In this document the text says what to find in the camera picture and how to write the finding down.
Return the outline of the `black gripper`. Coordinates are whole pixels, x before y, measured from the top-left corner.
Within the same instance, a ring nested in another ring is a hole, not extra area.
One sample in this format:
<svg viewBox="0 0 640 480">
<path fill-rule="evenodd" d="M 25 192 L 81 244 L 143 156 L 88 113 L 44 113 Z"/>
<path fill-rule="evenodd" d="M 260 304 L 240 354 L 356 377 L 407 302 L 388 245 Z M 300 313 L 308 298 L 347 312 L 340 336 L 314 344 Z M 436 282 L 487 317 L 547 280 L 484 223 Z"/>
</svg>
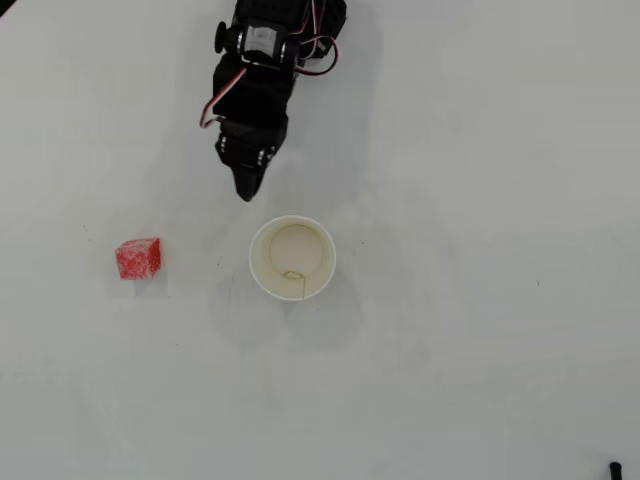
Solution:
<svg viewBox="0 0 640 480">
<path fill-rule="evenodd" d="M 221 162 L 232 168 L 236 193 L 243 201 L 259 192 L 265 169 L 284 143 L 288 123 L 287 115 L 262 126 L 230 119 L 221 122 L 216 151 Z"/>
</svg>

